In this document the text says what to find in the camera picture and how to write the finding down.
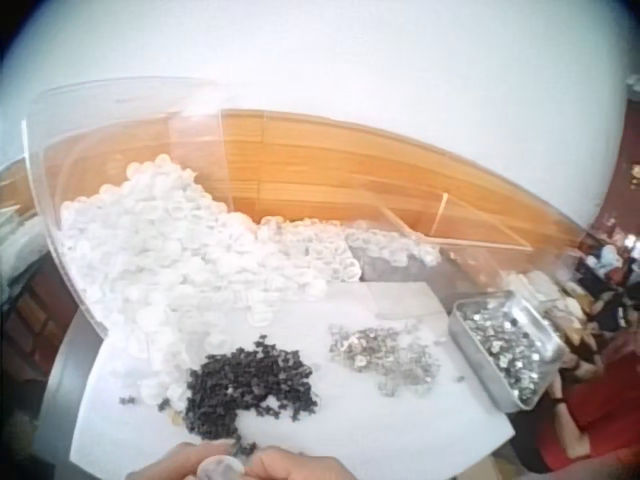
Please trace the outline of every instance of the pile of black pieces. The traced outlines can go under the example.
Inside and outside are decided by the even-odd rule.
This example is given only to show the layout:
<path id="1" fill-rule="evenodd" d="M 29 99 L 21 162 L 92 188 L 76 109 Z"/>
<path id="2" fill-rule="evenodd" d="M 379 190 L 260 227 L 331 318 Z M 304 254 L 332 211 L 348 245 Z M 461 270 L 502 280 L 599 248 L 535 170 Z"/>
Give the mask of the pile of black pieces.
<path id="1" fill-rule="evenodd" d="M 266 339 L 261 335 L 255 350 L 238 348 L 230 354 L 209 355 L 200 370 L 191 371 L 187 384 L 191 396 L 184 413 L 189 433 L 205 440 L 234 438 L 240 442 L 238 410 L 255 410 L 259 416 L 274 418 L 291 412 L 294 422 L 303 412 L 315 413 L 318 402 L 309 383 L 313 371 L 300 360 L 298 350 L 280 350 Z M 277 400 L 278 408 L 264 404 L 270 396 Z"/>

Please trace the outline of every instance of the wooden wall panel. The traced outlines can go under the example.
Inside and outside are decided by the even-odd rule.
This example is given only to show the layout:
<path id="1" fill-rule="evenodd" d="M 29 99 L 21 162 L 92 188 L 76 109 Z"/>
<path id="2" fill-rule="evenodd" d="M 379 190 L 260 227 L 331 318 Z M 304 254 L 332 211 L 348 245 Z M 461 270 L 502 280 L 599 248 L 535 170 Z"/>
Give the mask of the wooden wall panel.
<path id="1" fill-rule="evenodd" d="M 170 153 L 198 172 L 196 180 L 206 189 L 227 188 L 234 207 L 256 220 L 279 214 L 384 221 L 383 205 L 410 228 L 430 233 L 438 219 L 436 234 L 475 241 L 558 249 L 574 245 L 581 233 L 502 177 L 388 132 L 305 115 L 228 111 L 223 130 L 230 184 L 224 185 L 219 143 L 170 143 L 167 121 L 175 119 L 118 125 L 53 146 L 46 152 L 48 173 L 56 179 L 50 184 L 66 191 L 58 201 L 121 183 L 128 163 Z M 24 169 L 14 169 L 5 172 L 2 203 L 26 209 L 32 203 Z M 438 217 L 443 193 L 450 203 Z"/>

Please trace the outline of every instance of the finger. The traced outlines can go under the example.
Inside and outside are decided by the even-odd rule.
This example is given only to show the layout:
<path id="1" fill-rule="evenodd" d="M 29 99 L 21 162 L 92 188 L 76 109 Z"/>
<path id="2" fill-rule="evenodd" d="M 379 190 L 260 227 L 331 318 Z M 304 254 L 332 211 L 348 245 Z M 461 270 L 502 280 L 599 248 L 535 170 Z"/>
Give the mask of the finger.
<path id="1" fill-rule="evenodd" d="M 268 447 L 251 457 L 245 473 L 249 478 L 287 480 L 304 469 L 301 457 L 278 447 Z"/>
<path id="2" fill-rule="evenodd" d="M 209 457 L 226 455 L 233 440 L 204 442 L 200 445 L 183 443 L 170 450 L 160 460 L 136 472 L 136 480 L 178 480 L 194 474 L 198 465 Z"/>

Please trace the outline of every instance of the person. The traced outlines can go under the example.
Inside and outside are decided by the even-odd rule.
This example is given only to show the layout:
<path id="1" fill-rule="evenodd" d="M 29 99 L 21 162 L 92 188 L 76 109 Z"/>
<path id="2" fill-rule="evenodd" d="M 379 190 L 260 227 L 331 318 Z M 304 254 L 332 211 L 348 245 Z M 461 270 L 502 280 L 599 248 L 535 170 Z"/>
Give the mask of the person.
<path id="1" fill-rule="evenodd" d="M 620 461 L 640 447 L 640 356 L 608 363 L 602 376 L 564 389 L 557 375 L 539 408 L 510 420 L 510 444 L 533 473 L 561 470 L 581 459 L 617 452 Z"/>
<path id="2" fill-rule="evenodd" d="M 158 461 L 127 475 L 126 480 L 192 480 L 207 458 L 227 455 L 232 440 L 181 443 Z M 243 480 L 356 480 L 333 457 L 298 455 L 277 447 L 256 452 L 245 466 Z"/>

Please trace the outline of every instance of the person's arm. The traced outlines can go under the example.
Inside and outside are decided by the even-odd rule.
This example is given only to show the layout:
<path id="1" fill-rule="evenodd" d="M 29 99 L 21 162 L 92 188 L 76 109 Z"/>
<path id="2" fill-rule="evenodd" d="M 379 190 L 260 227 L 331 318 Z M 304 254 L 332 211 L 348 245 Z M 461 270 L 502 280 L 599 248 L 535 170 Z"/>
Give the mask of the person's arm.
<path id="1" fill-rule="evenodd" d="M 574 375 L 580 380 L 591 380 L 602 375 L 602 373 L 604 372 L 604 367 L 602 366 L 600 356 L 596 355 L 594 357 L 594 361 L 595 364 L 591 364 L 589 362 L 585 362 L 584 360 L 578 360 L 578 365 L 573 371 Z"/>
<path id="2" fill-rule="evenodd" d="M 562 380 L 556 375 L 549 387 L 549 395 L 554 400 L 562 400 Z M 591 453 L 589 435 L 581 432 L 571 417 L 565 403 L 557 403 L 553 409 L 553 423 L 558 440 L 565 450 L 567 457 L 574 460 Z"/>

